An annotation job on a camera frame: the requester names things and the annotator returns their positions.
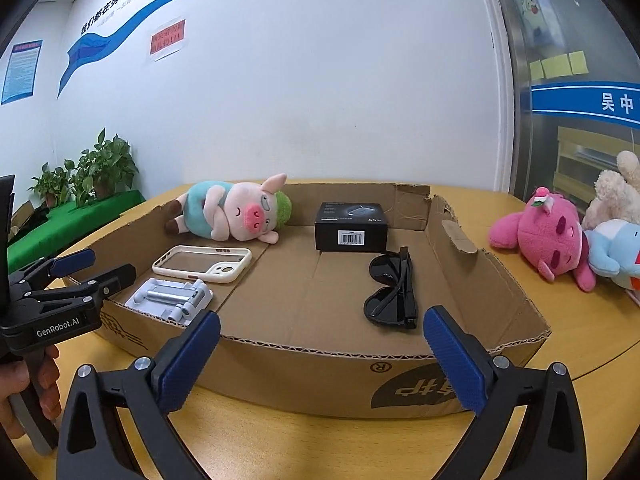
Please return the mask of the white folding phone stand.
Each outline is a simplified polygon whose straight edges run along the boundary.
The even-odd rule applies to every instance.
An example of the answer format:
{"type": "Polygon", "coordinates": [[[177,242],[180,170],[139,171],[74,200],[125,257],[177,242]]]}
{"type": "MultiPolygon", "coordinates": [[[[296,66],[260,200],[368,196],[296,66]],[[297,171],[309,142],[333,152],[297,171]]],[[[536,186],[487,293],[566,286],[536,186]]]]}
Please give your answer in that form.
{"type": "Polygon", "coordinates": [[[188,326],[214,299],[202,280],[193,283],[149,278],[125,302],[139,313],[188,326]]]}

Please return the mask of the white phone case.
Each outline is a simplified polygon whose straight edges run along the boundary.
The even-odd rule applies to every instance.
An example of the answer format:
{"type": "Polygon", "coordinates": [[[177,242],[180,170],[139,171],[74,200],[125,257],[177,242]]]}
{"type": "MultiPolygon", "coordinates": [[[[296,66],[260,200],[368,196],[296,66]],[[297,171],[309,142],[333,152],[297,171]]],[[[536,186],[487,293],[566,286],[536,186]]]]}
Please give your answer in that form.
{"type": "Polygon", "coordinates": [[[168,278],[228,284],[242,274],[252,259],[248,248],[178,245],[156,259],[151,269],[168,278]]]}

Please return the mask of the pink pig plush toy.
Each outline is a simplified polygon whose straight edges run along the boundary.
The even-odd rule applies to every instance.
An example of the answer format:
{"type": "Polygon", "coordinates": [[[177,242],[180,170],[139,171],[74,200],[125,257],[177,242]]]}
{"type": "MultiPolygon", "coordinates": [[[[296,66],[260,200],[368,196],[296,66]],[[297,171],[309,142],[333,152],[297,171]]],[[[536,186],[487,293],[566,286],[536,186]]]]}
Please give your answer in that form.
{"type": "Polygon", "coordinates": [[[165,232],[192,233],[216,242],[234,238],[276,244],[278,229],[292,214],[292,202],[282,192],[285,182],[285,174],[262,183],[198,182],[167,205],[165,232]]]}

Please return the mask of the black sunglasses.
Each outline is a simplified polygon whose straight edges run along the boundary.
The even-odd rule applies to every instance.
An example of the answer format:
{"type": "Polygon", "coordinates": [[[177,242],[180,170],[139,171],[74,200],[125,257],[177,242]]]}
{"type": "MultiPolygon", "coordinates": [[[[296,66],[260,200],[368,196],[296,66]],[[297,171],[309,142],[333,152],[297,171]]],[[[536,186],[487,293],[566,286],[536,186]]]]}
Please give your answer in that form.
{"type": "Polygon", "coordinates": [[[369,274],[383,285],[363,304],[366,319],[379,326],[414,330],[418,325],[418,304],[413,292],[412,261],[407,246],[398,252],[384,252],[373,258],[369,274]]]}

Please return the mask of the black charger box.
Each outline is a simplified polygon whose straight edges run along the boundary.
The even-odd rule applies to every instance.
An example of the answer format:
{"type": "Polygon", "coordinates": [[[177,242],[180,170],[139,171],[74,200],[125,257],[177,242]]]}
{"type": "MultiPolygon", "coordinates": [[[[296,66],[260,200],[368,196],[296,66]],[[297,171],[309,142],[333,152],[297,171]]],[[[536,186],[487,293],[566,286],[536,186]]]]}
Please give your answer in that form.
{"type": "Polygon", "coordinates": [[[387,234],[380,204],[322,203],[314,222],[320,252],[385,252],[387,234]]]}

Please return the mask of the small potted plant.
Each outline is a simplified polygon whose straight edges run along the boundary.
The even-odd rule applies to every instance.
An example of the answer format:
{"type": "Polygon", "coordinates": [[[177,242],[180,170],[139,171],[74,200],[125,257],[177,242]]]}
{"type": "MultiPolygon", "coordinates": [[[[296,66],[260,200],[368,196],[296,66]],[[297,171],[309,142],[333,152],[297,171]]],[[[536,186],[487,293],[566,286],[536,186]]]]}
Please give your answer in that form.
{"type": "Polygon", "coordinates": [[[34,183],[29,188],[50,209],[65,204],[70,198],[70,172],[61,166],[51,169],[45,162],[39,177],[32,177],[34,183]]]}

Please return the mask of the large potted plant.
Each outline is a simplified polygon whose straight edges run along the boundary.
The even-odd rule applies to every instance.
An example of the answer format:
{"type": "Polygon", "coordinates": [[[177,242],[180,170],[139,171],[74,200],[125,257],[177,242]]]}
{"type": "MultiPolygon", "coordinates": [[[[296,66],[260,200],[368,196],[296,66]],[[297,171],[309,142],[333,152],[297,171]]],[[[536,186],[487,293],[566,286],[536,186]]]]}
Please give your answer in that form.
{"type": "Polygon", "coordinates": [[[132,190],[138,174],[130,144],[118,134],[109,138],[104,129],[77,160],[65,159],[64,168],[70,174],[70,192],[78,207],[132,190]]]}

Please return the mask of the light blue plush toy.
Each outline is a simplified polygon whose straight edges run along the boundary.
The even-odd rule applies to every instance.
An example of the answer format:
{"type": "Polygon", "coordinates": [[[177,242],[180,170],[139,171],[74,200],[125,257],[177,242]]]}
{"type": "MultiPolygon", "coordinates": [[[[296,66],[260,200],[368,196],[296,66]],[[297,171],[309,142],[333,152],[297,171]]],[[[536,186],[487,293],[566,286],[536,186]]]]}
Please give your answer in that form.
{"type": "Polygon", "coordinates": [[[612,219],[587,230],[585,234],[591,270],[621,288],[638,292],[640,226],[612,219]]]}

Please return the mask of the magenta bear plush toy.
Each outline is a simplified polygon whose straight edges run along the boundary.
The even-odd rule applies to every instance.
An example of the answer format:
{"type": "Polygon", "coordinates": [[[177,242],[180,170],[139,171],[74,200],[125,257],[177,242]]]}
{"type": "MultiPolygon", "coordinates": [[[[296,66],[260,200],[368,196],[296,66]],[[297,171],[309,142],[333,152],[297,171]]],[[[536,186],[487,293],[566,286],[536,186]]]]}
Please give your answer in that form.
{"type": "Polygon", "coordinates": [[[489,229],[491,247],[518,249],[549,283],[563,274],[574,276],[583,292],[597,278],[588,263],[589,242],[573,203],[541,186],[524,209],[497,220],[489,229]]]}

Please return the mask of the brown cardboard box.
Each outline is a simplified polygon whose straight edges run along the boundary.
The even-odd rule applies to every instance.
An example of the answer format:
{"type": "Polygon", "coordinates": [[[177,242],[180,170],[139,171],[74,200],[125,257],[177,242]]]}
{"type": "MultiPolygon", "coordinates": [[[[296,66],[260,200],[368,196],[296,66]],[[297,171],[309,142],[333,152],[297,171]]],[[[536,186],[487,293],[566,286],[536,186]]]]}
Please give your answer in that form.
{"type": "Polygon", "coordinates": [[[381,205],[390,249],[407,247],[420,310],[443,306],[491,353],[523,365],[550,327],[511,273],[474,245],[448,202],[425,185],[294,183],[277,244],[250,242],[252,260],[210,305],[219,344],[198,382],[255,404],[344,418],[422,418],[460,405],[420,328],[394,330],[363,314],[375,291],[370,256],[318,252],[324,202],[381,205]]]}

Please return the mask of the beige bunny plush toy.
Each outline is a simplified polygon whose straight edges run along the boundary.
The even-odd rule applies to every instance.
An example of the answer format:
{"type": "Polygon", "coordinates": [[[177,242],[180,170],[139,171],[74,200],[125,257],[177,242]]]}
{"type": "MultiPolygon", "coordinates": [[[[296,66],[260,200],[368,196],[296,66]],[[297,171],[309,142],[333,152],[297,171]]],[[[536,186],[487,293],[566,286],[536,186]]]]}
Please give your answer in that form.
{"type": "Polygon", "coordinates": [[[639,223],[639,159],[632,151],[621,151],[616,162],[617,171],[603,170],[594,184],[596,197],[582,219],[585,230],[612,219],[639,223]]]}

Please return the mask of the yellow sticky notes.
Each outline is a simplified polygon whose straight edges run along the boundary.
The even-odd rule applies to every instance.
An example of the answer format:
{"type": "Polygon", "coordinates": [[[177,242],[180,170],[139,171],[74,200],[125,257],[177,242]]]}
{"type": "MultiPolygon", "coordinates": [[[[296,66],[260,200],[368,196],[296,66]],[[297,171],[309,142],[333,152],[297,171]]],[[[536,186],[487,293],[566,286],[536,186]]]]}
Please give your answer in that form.
{"type": "Polygon", "coordinates": [[[584,51],[573,51],[529,63],[532,81],[579,76],[589,73],[584,51]]]}

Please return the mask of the blue wall poster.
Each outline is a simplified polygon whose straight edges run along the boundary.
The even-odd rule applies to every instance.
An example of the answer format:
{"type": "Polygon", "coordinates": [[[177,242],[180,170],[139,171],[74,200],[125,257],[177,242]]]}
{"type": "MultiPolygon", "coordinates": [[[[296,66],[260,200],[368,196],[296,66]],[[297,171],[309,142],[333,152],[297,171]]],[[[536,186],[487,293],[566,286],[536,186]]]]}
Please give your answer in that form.
{"type": "Polygon", "coordinates": [[[34,94],[41,40],[14,44],[11,49],[1,93],[1,104],[6,105],[34,94]]]}

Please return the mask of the red wall notice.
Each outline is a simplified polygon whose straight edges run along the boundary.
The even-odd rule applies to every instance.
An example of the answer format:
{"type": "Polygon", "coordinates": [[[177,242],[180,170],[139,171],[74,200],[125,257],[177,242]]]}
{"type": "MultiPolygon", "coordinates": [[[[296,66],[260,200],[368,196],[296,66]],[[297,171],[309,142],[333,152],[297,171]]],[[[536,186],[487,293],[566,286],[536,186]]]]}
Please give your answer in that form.
{"type": "Polygon", "coordinates": [[[186,17],[178,16],[161,24],[150,33],[149,47],[146,50],[145,63],[156,63],[178,53],[189,44],[186,33],[186,17]]]}

